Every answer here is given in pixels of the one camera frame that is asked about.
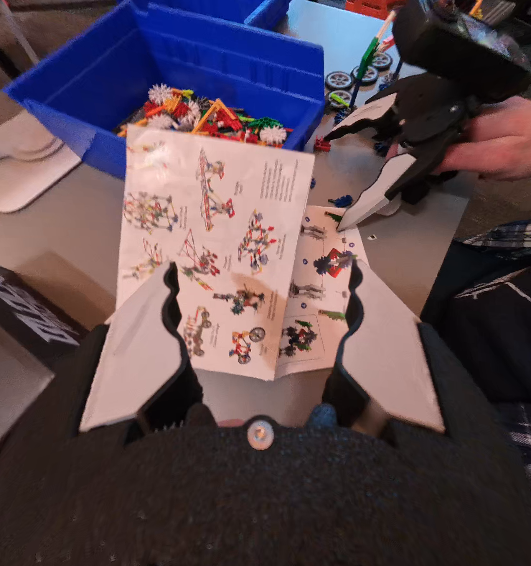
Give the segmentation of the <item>red plastic crate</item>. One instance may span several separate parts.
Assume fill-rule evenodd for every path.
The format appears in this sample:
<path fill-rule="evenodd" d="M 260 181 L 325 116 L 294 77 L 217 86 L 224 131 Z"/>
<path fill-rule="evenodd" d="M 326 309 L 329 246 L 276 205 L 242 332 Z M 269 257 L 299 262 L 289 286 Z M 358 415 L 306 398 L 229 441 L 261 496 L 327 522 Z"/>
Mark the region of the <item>red plastic crate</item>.
<path fill-rule="evenodd" d="M 385 20 L 391 11 L 398 10 L 407 1 L 345 1 L 345 9 L 356 14 Z"/>

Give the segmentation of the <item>person's right hand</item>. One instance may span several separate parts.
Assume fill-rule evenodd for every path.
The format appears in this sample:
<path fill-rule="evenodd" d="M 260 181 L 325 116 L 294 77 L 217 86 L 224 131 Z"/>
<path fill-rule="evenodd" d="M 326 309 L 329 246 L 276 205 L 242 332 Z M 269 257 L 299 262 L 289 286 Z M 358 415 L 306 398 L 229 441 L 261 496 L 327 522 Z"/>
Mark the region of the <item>person's right hand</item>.
<path fill-rule="evenodd" d="M 531 178 L 531 101 L 512 97 L 474 118 L 434 174 L 454 171 L 501 181 Z"/>

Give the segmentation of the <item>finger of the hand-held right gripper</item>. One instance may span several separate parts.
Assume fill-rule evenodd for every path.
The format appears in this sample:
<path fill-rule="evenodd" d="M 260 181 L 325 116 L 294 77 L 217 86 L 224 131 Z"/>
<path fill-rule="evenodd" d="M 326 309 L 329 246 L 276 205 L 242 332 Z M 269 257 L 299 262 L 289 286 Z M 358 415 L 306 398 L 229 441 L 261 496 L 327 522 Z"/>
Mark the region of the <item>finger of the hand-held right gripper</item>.
<path fill-rule="evenodd" d="M 383 165 L 374 183 L 346 209 L 337 226 L 337 231 L 351 229 L 389 205 L 398 192 L 398 189 L 394 188 L 395 185 L 416 162 L 417 159 L 408 153 L 398 154 L 389 159 Z"/>
<path fill-rule="evenodd" d="M 386 96 L 375 96 L 359 109 L 354 110 L 332 130 L 325 134 L 327 142 L 355 134 L 365 129 L 374 129 L 374 139 L 383 140 L 399 135 L 399 119 L 395 108 L 397 92 Z"/>

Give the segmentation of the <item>blue plastic bin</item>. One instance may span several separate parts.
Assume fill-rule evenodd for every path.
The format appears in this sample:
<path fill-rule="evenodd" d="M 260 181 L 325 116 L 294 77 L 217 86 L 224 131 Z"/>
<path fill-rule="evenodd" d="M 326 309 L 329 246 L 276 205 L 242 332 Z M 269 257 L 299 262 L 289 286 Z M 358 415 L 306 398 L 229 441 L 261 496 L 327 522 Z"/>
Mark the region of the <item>blue plastic bin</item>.
<path fill-rule="evenodd" d="M 119 179 L 126 143 L 114 129 L 156 83 L 220 98 L 293 129 L 301 151 L 324 108 L 319 45 L 194 12 L 122 1 L 4 92 L 84 163 Z"/>
<path fill-rule="evenodd" d="M 290 1 L 134 1 L 134 3 L 142 10 L 148 4 L 158 4 L 271 31 L 286 16 Z"/>

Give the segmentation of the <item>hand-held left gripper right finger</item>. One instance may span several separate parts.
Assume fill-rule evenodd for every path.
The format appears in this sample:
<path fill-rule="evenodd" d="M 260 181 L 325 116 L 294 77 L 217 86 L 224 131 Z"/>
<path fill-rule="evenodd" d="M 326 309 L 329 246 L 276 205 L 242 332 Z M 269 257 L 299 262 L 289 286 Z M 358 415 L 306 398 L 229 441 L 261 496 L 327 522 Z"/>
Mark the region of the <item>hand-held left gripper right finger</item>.
<path fill-rule="evenodd" d="M 352 428 L 367 413 L 444 433 L 419 318 L 361 260 L 348 291 L 347 331 L 323 391 L 339 426 Z"/>

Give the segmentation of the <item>black printed box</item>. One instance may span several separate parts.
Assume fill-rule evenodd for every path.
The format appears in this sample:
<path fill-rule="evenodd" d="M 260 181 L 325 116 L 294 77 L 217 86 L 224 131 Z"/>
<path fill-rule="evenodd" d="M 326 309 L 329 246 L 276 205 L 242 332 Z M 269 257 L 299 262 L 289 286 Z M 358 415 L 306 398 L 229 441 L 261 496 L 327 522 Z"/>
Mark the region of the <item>black printed box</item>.
<path fill-rule="evenodd" d="M 85 327 L 16 272 L 2 266 L 0 328 L 50 370 L 76 350 L 88 334 Z"/>

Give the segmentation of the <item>toy rod construction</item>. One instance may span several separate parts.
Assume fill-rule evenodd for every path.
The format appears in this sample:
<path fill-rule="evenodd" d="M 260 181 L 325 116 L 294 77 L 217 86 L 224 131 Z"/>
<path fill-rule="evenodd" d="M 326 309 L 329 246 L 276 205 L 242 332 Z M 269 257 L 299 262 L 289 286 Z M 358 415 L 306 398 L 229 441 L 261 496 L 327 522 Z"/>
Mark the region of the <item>toy rod construction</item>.
<path fill-rule="evenodd" d="M 368 48 L 366 49 L 366 51 L 364 52 L 364 54 L 361 57 L 360 63 L 357 65 L 357 66 L 360 66 L 360 72 L 359 72 L 358 78 L 361 79 L 366 68 L 368 66 L 371 66 L 373 56 L 377 52 L 387 53 L 388 50 L 391 48 L 391 46 L 394 45 L 395 40 L 394 40 L 393 36 L 389 35 L 388 37 L 386 37 L 385 35 L 386 35 L 388 29 L 391 27 L 391 24 L 394 23 L 394 21 L 397 17 L 398 11 L 399 11 L 399 9 L 391 11 L 389 13 L 389 16 L 384 20 L 384 22 L 383 22 L 382 26 L 380 27 L 380 30 L 378 31 L 378 33 L 371 39 L 371 41 L 368 45 Z M 358 94 L 359 94 L 361 88 L 368 88 L 368 87 L 360 87 L 360 85 L 358 83 L 354 83 L 353 86 L 347 90 L 352 94 L 352 100 L 351 100 L 349 109 L 342 109 L 342 110 L 339 110 L 339 111 L 332 110 L 328 107 L 328 102 L 327 102 L 327 99 L 326 99 L 326 109 L 335 112 L 334 120 L 333 120 L 334 125 L 337 125 L 338 123 L 340 123 L 345 117 L 347 117 L 353 110 L 356 109 L 357 97 L 358 97 Z"/>

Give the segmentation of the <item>pile of colourful construction pieces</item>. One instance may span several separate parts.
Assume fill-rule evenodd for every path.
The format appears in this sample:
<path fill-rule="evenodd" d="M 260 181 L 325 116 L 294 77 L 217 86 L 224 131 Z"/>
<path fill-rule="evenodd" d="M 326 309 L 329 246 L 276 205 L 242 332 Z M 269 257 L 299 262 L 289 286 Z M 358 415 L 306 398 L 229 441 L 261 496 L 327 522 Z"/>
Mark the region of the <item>pile of colourful construction pieces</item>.
<path fill-rule="evenodd" d="M 281 148 L 293 129 L 271 117 L 253 117 L 243 108 L 228 106 L 221 99 L 197 95 L 192 89 L 153 84 L 142 106 L 115 129 L 127 138 L 138 126 L 157 131 L 176 131 L 210 138 Z"/>

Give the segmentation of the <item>printed instruction booklet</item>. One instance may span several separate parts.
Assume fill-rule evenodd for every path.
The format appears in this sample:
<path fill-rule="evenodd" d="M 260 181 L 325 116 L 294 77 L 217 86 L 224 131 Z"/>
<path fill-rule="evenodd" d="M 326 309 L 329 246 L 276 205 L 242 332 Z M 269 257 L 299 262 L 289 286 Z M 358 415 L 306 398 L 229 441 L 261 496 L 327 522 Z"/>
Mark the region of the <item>printed instruction booklet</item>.
<path fill-rule="evenodd" d="M 130 126 L 117 306 L 174 263 L 195 370 L 271 381 L 331 368 L 347 332 L 342 213 L 307 205 L 314 156 Z"/>

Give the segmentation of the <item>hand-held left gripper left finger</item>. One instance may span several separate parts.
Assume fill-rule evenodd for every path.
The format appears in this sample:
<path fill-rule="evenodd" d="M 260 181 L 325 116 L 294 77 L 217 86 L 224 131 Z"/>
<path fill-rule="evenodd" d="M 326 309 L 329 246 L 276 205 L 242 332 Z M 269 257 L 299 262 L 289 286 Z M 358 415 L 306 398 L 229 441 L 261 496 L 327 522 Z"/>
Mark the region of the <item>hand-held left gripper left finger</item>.
<path fill-rule="evenodd" d="M 183 426 L 203 401 L 178 304 L 177 265 L 156 268 L 114 313 L 79 432 L 135 422 L 142 432 Z"/>

